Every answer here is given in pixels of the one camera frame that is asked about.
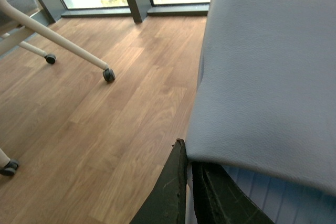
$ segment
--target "gray chair seat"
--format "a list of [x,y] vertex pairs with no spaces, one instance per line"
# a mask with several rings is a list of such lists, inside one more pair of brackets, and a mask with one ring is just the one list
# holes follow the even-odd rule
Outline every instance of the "gray chair seat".
[[335,13],[211,1],[187,156],[224,165],[276,224],[336,223]]
[[[38,10],[38,5],[35,0],[7,0],[14,8],[30,16]],[[13,19],[5,15],[0,10],[0,27],[12,22]]]

